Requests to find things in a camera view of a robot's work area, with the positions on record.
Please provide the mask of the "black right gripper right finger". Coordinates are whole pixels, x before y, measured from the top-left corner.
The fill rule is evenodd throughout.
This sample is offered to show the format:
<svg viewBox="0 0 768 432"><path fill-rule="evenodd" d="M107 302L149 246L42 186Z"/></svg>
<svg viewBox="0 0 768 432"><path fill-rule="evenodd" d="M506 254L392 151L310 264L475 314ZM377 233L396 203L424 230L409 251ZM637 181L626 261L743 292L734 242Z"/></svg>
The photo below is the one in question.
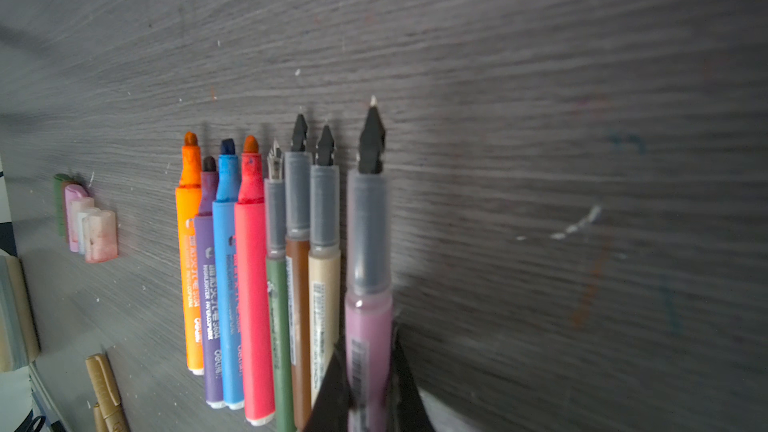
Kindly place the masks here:
<svg viewBox="0 0 768 432"><path fill-rule="evenodd" d="M419 388L411 371L398 325L394 326L391 365L386 398L386 418L389 432L434 432Z"/></svg>

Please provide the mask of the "green marker pen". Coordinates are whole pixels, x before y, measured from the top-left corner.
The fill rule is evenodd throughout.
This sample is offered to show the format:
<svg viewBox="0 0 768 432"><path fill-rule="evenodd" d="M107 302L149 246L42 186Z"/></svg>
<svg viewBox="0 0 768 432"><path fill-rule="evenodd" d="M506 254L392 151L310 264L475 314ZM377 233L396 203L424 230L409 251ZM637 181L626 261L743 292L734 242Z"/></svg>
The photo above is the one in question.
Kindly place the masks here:
<svg viewBox="0 0 768 432"><path fill-rule="evenodd" d="M291 376L290 320L286 269L286 202L283 154L277 140L267 155L265 213L267 286L271 319L276 430L295 431Z"/></svg>

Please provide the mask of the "dark brown marker pen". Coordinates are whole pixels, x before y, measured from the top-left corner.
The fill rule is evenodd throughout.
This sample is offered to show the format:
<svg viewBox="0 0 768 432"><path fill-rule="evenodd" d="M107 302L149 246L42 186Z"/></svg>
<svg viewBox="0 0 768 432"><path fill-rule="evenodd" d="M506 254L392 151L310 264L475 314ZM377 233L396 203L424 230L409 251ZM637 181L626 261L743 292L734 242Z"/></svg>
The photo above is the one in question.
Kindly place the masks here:
<svg viewBox="0 0 768 432"><path fill-rule="evenodd" d="M290 150L284 155L286 193L286 265L291 318L291 366L294 423L302 431L311 415L309 347L310 166L307 151L308 125L297 116Z"/></svg>

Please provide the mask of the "light pink marker pen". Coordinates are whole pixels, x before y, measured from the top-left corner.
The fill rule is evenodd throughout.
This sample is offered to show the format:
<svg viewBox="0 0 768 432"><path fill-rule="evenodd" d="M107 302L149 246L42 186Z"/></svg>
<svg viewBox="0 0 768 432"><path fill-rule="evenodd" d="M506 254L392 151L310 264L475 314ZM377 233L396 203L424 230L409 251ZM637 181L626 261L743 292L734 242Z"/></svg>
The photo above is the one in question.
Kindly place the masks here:
<svg viewBox="0 0 768 432"><path fill-rule="evenodd" d="M385 431L393 324L386 131L370 100L347 180L346 368L352 405L349 431Z"/></svg>

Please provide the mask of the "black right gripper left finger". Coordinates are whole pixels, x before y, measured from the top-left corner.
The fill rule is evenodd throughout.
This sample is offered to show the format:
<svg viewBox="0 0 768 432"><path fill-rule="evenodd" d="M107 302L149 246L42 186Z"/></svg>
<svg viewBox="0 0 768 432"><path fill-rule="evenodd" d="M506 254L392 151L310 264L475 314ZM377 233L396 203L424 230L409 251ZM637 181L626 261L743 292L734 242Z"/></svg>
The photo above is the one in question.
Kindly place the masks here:
<svg viewBox="0 0 768 432"><path fill-rule="evenodd" d="M340 338L304 432L347 432L351 389L347 377L346 342Z"/></svg>

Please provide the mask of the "orange marker pen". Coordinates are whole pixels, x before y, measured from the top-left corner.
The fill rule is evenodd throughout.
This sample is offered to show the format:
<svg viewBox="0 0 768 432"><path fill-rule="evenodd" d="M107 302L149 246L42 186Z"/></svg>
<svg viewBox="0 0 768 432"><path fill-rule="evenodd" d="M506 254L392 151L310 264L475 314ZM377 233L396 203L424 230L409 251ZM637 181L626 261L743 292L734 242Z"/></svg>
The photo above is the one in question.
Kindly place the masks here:
<svg viewBox="0 0 768 432"><path fill-rule="evenodd" d="M196 376L204 374L194 226L194 218L198 213L202 197L201 173L201 150L197 135L194 132L186 132L182 146L181 176L175 189L175 200L186 364L188 370Z"/></svg>

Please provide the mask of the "dark green pen cap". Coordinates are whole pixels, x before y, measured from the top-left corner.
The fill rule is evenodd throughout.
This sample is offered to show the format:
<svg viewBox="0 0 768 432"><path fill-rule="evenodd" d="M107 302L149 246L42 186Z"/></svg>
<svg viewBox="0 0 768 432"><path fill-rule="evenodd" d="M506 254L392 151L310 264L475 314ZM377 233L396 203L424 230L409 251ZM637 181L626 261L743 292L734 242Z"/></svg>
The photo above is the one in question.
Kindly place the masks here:
<svg viewBox="0 0 768 432"><path fill-rule="evenodd" d="M57 173L53 176L53 198L57 231L61 237L67 239L67 218L64 190L73 183L73 178L66 173Z"/></svg>

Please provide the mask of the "purple marker pen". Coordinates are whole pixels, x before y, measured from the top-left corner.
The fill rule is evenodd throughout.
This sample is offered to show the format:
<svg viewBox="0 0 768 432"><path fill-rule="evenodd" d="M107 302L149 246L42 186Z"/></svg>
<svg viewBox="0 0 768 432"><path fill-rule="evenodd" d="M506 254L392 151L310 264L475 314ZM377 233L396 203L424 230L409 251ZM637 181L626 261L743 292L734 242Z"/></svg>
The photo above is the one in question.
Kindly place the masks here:
<svg viewBox="0 0 768 432"><path fill-rule="evenodd" d="M207 156L202 163L202 198L198 213L194 217L194 227L202 322L205 400L213 409L221 409L225 406L212 217L212 204L216 197L218 181L216 160L212 156Z"/></svg>

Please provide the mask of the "tan marker pen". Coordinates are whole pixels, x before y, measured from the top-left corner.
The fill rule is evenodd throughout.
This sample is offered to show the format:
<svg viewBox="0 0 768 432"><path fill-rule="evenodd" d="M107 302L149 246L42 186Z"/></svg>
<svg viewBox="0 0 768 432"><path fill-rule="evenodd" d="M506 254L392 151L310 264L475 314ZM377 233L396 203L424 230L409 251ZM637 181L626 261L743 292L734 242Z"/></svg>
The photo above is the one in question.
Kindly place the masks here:
<svg viewBox="0 0 768 432"><path fill-rule="evenodd" d="M121 396L108 358L94 354L85 361L91 384L110 431L128 432L129 426Z"/></svg>

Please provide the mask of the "blue marker pen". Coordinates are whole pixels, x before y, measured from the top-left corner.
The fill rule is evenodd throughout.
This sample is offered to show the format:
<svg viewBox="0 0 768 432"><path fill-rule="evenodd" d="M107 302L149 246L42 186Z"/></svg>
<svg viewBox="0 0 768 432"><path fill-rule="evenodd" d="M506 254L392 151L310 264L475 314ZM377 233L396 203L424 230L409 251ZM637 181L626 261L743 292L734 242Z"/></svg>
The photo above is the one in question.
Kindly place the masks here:
<svg viewBox="0 0 768 432"><path fill-rule="evenodd" d="M240 166L233 139L224 139L218 157L218 186L213 202L223 398L231 410L244 407L241 333L235 266L234 206L240 187Z"/></svg>

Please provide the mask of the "cream green-capped pen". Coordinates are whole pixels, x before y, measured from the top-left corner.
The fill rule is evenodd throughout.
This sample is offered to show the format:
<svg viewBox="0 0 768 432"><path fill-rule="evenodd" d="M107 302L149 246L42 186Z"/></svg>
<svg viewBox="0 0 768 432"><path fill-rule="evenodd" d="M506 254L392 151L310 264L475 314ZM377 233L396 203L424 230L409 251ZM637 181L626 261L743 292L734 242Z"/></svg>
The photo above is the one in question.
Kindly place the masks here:
<svg viewBox="0 0 768 432"><path fill-rule="evenodd" d="M321 131L310 169L311 397L319 395L340 329L340 170L329 125Z"/></svg>

